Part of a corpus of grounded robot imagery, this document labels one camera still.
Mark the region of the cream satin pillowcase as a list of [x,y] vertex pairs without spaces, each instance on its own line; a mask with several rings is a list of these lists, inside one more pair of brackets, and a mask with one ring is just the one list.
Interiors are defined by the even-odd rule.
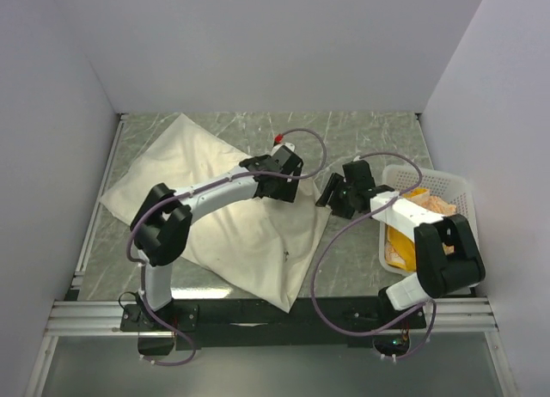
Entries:
[[[129,224],[154,185],[192,186],[246,158],[182,114],[104,193],[101,203]],[[292,203],[255,198],[221,208],[191,227],[182,256],[288,312],[330,216],[315,204],[320,195],[307,179]]]

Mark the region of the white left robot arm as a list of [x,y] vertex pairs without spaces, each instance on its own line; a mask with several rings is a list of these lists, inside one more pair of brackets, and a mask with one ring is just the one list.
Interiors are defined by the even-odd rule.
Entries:
[[302,158],[280,144],[272,153],[245,159],[201,184],[180,190],[164,183],[153,186],[130,225],[129,248],[137,249],[137,257],[130,261],[144,268],[138,292],[143,322],[160,330],[171,321],[173,262],[183,254],[194,223],[243,200],[292,203],[302,168]]

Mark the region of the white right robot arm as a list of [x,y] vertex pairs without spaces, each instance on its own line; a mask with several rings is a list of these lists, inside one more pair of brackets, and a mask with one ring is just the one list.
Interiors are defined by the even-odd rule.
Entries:
[[412,243],[415,270],[379,291],[377,317],[384,326],[397,327],[409,308],[485,279],[486,269],[466,217],[429,211],[395,188],[377,185],[364,160],[345,164],[343,172],[331,175],[316,204],[346,219],[368,214]]

